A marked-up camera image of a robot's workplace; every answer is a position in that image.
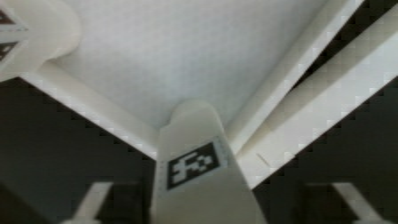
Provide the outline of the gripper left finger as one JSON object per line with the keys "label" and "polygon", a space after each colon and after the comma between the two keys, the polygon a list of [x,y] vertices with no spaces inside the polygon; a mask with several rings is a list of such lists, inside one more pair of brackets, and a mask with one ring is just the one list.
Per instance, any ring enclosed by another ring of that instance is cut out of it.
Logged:
{"label": "gripper left finger", "polygon": [[140,182],[96,182],[73,217],[59,224],[147,224]]}

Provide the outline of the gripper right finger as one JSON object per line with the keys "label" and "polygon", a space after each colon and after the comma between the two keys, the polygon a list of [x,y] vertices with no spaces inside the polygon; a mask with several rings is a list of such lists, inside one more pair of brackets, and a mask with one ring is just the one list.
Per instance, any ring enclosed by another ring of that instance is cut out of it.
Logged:
{"label": "gripper right finger", "polygon": [[398,224],[380,215],[350,182],[306,185],[304,223]]}

